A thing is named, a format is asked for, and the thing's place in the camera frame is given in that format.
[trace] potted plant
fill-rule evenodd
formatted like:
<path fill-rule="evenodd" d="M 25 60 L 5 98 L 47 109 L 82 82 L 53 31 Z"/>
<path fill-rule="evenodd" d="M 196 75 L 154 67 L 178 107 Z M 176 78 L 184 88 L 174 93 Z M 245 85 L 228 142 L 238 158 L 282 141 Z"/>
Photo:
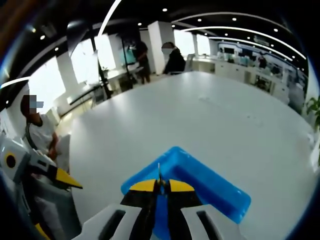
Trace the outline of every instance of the potted plant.
<path fill-rule="evenodd" d="M 312 97 L 308 102 L 307 102 L 307 109 L 306 109 L 306 114 L 309 115 L 310 113 L 314 114 L 315 120 L 314 120 L 314 133 L 316 135 L 319 135 L 319 126 L 320 126 L 320 96 L 318 99 L 315 99 Z M 318 166 L 320 167 L 320 155 L 318 157 Z"/>

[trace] black stand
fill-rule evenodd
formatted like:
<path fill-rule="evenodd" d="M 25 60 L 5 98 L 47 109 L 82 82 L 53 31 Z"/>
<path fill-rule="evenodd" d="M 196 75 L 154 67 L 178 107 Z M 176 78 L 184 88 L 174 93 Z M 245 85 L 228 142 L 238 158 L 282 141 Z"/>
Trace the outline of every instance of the black stand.
<path fill-rule="evenodd" d="M 124 56 L 124 64 L 125 64 L 125 69 L 126 69 L 126 76 L 128 78 L 129 81 L 129 89 L 133 89 L 134 87 L 134 83 L 137 82 L 137 80 L 130 74 L 129 70 L 128 70 L 128 62 L 127 62 L 127 57 L 126 57 L 126 50 L 125 50 L 125 43 L 124 43 L 124 39 L 122 38 L 122 36 L 120 36 L 121 38 L 121 44 L 122 44 L 122 51 L 123 51 L 123 56 Z"/>
<path fill-rule="evenodd" d="M 95 42 L 95 37 L 94 37 L 92 25 L 89 24 L 88 28 L 89 28 L 89 34 L 90 34 L 90 40 L 91 40 L 92 48 L 93 48 L 93 51 L 95 52 L 97 50 L 97 48 L 96 48 L 96 42 Z M 110 91 L 108 86 L 107 86 L 107 84 L 109 84 L 109 82 L 105 78 L 104 71 L 102 71 L 102 69 L 101 69 L 101 65 L 100 65 L 99 59 L 98 59 L 98 71 L 99 71 L 99 75 L 100 75 L 100 78 L 101 78 L 101 81 L 102 81 L 102 85 L 103 85 L 103 88 L 104 88 L 104 91 L 105 91 L 105 94 L 106 94 L 106 99 L 110 99 L 112 97 L 111 95 L 112 95 L 113 91 Z"/>

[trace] man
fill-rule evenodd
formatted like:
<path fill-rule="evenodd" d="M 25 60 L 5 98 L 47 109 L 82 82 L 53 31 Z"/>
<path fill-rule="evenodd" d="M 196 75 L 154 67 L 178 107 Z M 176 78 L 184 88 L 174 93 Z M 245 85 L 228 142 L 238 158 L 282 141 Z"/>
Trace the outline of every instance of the man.
<path fill-rule="evenodd" d="M 259 57 L 259 59 L 258 59 L 258 61 L 259 61 L 259 68 L 262 68 L 262 69 L 265 69 L 266 68 L 266 66 L 267 66 L 267 60 L 266 60 L 266 58 L 264 57 L 264 54 L 261 52 L 260 53 L 260 57 Z"/>
<path fill-rule="evenodd" d="M 140 67 L 143 67 L 143 69 L 139 72 L 139 75 L 142 80 L 142 84 L 145 84 L 145 81 L 147 83 L 150 83 L 150 66 L 149 66 L 149 60 L 148 60 L 148 48 L 146 44 L 143 41 L 139 41 L 135 45 L 136 49 L 136 60 L 139 62 Z"/>

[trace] ceiling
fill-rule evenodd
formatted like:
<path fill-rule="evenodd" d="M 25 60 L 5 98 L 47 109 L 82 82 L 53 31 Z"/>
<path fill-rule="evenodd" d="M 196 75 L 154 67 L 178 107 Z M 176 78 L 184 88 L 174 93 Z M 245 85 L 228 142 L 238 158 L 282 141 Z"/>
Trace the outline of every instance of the ceiling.
<path fill-rule="evenodd" d="M 82 18 L 86 19 L 91 24 L 101 23 L 108 10 L 112 6 L 113 0 L 51 0 L 49 4 L 41 9 L 36 15 L 34 15 L 30 22 L 26 24 L 25 29 L 20 33 L 20 46 L 17 53 L 12 56 L 13 62 L 11 66 L 7 66 L 7 71 L 10 75 L 10 79 L 16 79 L 18 77 L 26 77 L 34 72 L 40 65 L 46 62 L 48 59 L 55 55 L 59 55 L 67 50 L 64 43 L 63 46 L 59 47 L 59 51 L 55 52 L 53 49 L 45 54 L 33 67 L 31 67 L 24 75 L 21 75 L 23 68 L 43 49 L 52 45 L 62 37 L 66 36 L 67 25 L 71 20 Z M 149 24 L 154 21 L 174 22 L 175 28 L 182 30 L 186 29 L 185 26 L 180 24 L 188 24 L 193 27 L 211 27 L 211 26 L 227 26 L 244 28 L 253 31 L 258 31 L 274 38 L 277 38 L 299 52 L 303 53 L 300 43 L 297 41 L 295 36 L 286 29 L 282 17 L 271 9 L 269 6 L 257 7 L 256 4 L 243 4 L 243 3 L 232 3 L 227 2 L 211 3 L 212 1 L 207 0 L 184 0 L 181 4 L 180 1 L 149 1 L 149 0 L 122 0 L 118 5 L 113 15 L 110 18 L 108 26 L 105 28 L 105 32 L 108 34 L 114 34 L 123 29 L 136 29 L 146 28 Z M 203 15 L 195 16 L 188 19 L 179 20 L 192 15 L 206 14 L 206 13 L 221 13 L 221 12 L 233 12 L 231 14 L 215 14 L 215 15 Z M 263 20 L 257 17 L 247 15 L 237 15 L 234 13 L 243 13 L 259 16 L 261 18 L 268 19 Z M 115 20 L 124 20 L 122 23 L 117 23 Z M 51 37 L 46 37 L 43 40 L 40 39 L 44 35 L 45 31 L 43 26 L 50 26 L 54 29 L 55 34 Z M 233 30 L 233 29 L 207 29 L 208 37 L 218 36 L 225 37 L 228 34 L 228 38 L 242 39 L 246 41 L 252 41 L 254 35 L 251 32 Z M 191 31 L 194 34 L 204 34 L 201 30 Z M 268 39 L 270 44 L 274 45 L 274 49 L 279 51 L 286 56 L 295 56 L 295 59 L 291 62 L 293 65 L 304 68 L 305 72 L 308 68 L 308 63 L 302 57 L 297 55 L 290 48 L 283 44 Z M 4 106 L 4 102 L 9 101 L 9 106 L 18 94 L 22 85 L 16 84 L 11 87 L 7 87 L 5 91 L 0 90 L 0 107 Z"/>

